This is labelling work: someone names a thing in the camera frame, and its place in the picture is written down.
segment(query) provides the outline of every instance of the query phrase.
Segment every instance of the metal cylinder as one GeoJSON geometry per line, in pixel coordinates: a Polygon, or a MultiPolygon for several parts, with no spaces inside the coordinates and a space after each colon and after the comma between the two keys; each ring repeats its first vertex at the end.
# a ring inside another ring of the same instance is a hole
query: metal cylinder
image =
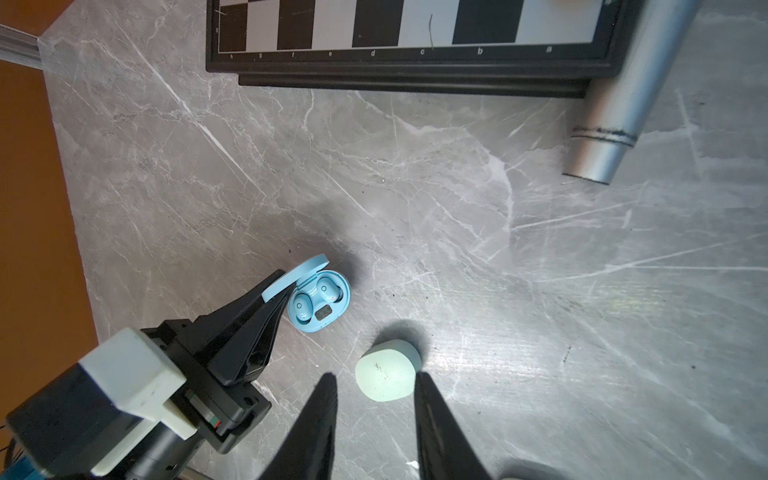
{"type": "Polygon", "coordinates": [[[563,174],[609,184],[634,147],[701,0],[645,0],[624,67],[595,78],[563,174]]]}

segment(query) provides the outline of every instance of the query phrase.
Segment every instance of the gray marble table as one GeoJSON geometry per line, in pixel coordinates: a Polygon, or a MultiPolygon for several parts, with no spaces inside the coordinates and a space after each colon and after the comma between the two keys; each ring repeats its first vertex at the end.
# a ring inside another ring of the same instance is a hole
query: gray marble table
{"type": "Polygon", "coordinates": [[[610,187],[562,177],[579,102],[240,88],[203,1],[75,0],[41,39],[100,339],[207,313],[325,253],[349,310],[283,320],[267,418],[194,466],[256,478],[323,372],[334,478],[417,478],[421,350],[495,478],[768,476],[768,4],[711,0],[610,187]]]}

